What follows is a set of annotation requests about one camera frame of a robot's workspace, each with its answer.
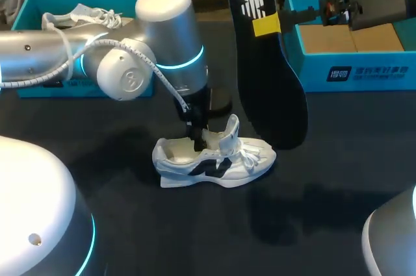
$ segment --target robotic arm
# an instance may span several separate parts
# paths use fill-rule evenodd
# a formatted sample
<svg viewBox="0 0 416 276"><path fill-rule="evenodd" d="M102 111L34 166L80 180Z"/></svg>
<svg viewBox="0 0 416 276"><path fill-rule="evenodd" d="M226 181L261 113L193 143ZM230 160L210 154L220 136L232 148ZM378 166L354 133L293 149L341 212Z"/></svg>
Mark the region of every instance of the robotic arm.
<svg viewBox="0 0 416 276"><path fill-rule="evenodd" d="M136 19L115 30L87 24L0 32L0 87L88 78L126 101L143 93L153 71L176 98L179 117L201 151L211 90L192 1L138 0L135 10Z"/></svg>

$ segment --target shoe tongue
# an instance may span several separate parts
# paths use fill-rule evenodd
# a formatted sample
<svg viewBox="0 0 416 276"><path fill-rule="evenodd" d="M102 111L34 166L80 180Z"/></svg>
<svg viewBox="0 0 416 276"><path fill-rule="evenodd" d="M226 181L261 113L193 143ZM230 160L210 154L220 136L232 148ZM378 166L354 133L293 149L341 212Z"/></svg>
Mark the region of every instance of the shoe tongue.
<svg viewBox="0 0 416 276"><path fill-rule="evenodd" d="M222 133L222 137L219 141L220 151L223 155L228 155L237 148L239 142L239 118L232 114L228 118L226 130Z"/></svg>

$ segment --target black n logo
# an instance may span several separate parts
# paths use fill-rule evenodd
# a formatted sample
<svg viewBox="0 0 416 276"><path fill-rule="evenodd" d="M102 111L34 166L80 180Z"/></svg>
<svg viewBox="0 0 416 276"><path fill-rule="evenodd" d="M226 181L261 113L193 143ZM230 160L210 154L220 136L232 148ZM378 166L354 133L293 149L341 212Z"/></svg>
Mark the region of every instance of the black n logo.
<svg viewBox="0 0 416 276"><path fill-rule="evenodd" d="M200 162L193 170L189 173L189 175L201 175L205 172L205 175L208 177L218 177L219 179L224 176L226 171L231 167L233 163L230 161L229 158L225 158L218 169L216 168L216 160L215 159L208 159Z"/></svg>

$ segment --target yellow label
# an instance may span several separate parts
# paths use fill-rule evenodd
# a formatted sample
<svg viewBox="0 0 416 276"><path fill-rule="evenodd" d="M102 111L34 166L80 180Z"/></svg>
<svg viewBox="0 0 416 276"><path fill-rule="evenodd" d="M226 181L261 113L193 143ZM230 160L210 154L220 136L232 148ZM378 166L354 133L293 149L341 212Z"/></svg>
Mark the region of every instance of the yellow label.
<svg viewBox="0 0 416 276"><path fill-rule="evenodd" d="M253 20L254 35L256 37L281 32L278 13Z"/></svg>

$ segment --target brown cardboard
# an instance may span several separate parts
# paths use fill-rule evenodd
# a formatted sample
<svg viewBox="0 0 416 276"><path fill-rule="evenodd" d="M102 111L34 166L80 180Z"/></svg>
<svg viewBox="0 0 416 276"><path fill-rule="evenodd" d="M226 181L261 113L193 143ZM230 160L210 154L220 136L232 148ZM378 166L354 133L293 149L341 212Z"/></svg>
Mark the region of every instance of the brown cardboard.
<svg viewBox="0 0 416 276"><path fill-rule="evenodd" d="M358 52L404 51L392 24L351 32Z"/></svg>
<svg viewBox="0 0 416 276"><path fill-rule="evenodd" d="M348 25L299 26L306 53L357 52Z"/></svg>

